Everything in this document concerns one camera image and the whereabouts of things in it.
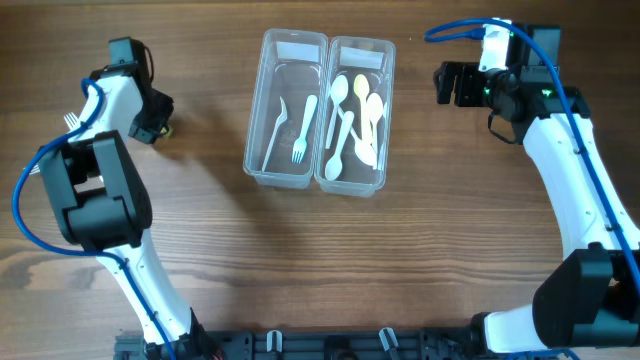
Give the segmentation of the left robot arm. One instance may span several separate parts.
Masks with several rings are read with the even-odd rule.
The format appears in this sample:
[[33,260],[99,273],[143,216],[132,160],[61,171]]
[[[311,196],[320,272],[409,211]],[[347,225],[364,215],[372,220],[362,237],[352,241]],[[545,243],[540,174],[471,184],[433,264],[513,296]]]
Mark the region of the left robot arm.
[[223,354],[172,286],[151,239],[148,192],[126,148],[170,134],[174,106],[153,89],[150,50],[131,37],[109,43],[110,62],[83,80],[86,104],[68,137],[37,165],[64,239],[113,275],[143,328],[145,359]]

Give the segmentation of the yellow plastic spoon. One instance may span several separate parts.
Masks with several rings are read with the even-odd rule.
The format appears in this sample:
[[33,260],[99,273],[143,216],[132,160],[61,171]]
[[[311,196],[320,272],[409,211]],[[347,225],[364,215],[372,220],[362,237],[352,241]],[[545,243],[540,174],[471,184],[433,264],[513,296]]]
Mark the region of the yellow plastic spoon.
[[367,144],[372,142],[372,129],[367,113],[367,96],[369,95],[369,82],[364,74],[358,74],[354,79],[354,93],[360,102],[360,127],[361,139]]

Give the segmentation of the white plastic spoon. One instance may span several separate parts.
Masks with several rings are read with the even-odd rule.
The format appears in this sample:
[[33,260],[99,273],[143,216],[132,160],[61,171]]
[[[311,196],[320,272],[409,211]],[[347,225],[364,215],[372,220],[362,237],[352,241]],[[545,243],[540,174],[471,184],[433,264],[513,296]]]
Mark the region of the white plastic spoon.
[[345,75],[339,75],[334,79],[330,89],[330,99],[332,101],[333,108],[332,108],[332,113],[329,120],[327,137],[325,140],[326,149],[329,149],[331,147],[335,125],[336,125],[338,108],[340,104],[347,98],[347,95],[348,95],[348,80]]
[[340,131],[339,131],[334,154],[327,161],[325,166],[325,178],[329,181],[336,180],[342,172],[343,164],[341,160],[341,154],[342,154],[346,139],[352,128],[354,118],[355,118],[355,115],[352,111],[346,111],[344,113],[344,116],[342,117]]
[[[338,108],[338,114],[341,116],[342,119],[348,119],[350,121],[353,121],[355,118],[355,115],[352,111],[344,112],[341,108]],[[365,143],[363,140],[361,140],[353,128],[350,128],[350,135],[354,140],[354,152],[358,157],[358,159],[365,165],[370,166],[373,169],[376,169],[377,157],[372,146],[368,143]]]
[[379,149],[378,149],[378,122],[381,119],[384,111],[384,104],[382,98],[377,93],[371,93],[367,98],[367,109],[369,121],[372,127],[372,147],[374,150],[375,169],[380,168],[379,165]]

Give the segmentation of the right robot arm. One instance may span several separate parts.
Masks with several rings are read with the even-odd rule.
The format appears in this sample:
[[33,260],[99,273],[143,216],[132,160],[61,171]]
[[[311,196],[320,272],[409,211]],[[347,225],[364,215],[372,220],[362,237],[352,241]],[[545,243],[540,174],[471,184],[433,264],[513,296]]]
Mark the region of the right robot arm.
[[475,315],[459,338],[469,357],[572,356],[639,343],[639,230],[598,153],[590,109],[559,77],[557,26],[471,18],[425,33],[428,43],[482,44],[476,63],[443,63],[437,100],[505,119],[535,164],[561,234],[561,264],[530,304]]

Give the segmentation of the white fork diagonal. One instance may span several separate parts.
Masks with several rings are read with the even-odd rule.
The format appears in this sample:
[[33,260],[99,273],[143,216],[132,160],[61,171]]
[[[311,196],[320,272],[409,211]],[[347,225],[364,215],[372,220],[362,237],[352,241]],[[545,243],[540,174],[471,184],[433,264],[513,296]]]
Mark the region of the white fork diagonal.
[[267,147],[267,151],[265,154],[265,158],[262,164],[262,171],[265,172],[267,169],[267,166],[269,164],[270,161],[270,157],[273,151],[273,147],[275,144],[275,140],[276,140],[276,136],[279,132],[280,127],[288,120],[288,110],[287,110],[287,106],[286,103],[284,101],[284,99],[282,97],[280,97],[280,105],[281,105],[281,111],[280,114],[278,115],[278,117],[276,118],[275,124],[274,124],[274,128],[271,134],[271,138]]

